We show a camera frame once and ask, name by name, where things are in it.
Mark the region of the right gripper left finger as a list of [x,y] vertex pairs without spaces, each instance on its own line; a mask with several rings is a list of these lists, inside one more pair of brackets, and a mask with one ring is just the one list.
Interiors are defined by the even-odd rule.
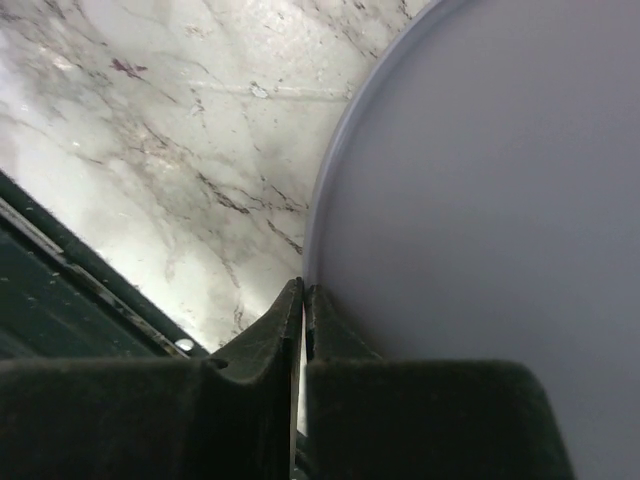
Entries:
[[303,283],[214,354],[1,364],[5,479],[286,479]]

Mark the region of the grey-blue plastic bucket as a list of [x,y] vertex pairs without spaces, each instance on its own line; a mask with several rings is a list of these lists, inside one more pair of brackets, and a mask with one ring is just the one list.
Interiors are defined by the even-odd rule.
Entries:
[[304,277],[402,359],[524,364],[577,476],[639,475],[639,5],[433,1],[351,101]]

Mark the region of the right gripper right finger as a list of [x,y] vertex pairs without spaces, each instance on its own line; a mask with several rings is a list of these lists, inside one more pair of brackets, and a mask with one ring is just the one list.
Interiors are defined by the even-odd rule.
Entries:
[[571,479],[546,393],[508,361],[388,360],[306,291],[314,479]]

